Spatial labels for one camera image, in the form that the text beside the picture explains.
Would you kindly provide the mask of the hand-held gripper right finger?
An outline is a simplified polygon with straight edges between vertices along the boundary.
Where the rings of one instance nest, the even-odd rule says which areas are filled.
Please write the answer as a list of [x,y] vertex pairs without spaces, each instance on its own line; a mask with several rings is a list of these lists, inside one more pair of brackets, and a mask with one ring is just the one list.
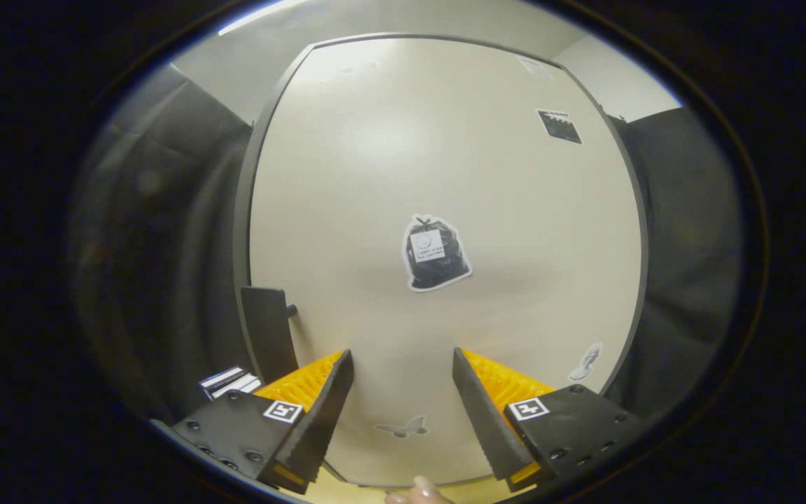
[[554,389],[461,348],[452,380],[493,476],[511,491],[569,491],[640,435],[637,415],[588,387]]

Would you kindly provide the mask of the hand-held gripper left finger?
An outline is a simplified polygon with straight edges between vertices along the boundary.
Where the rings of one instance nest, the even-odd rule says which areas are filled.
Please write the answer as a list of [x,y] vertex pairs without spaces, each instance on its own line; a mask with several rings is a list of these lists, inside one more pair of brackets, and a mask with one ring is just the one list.
[[176,422],[171,435],[243,480],[305,494],[318,479],[354,376],[345,350],[263,387],[226,385]]

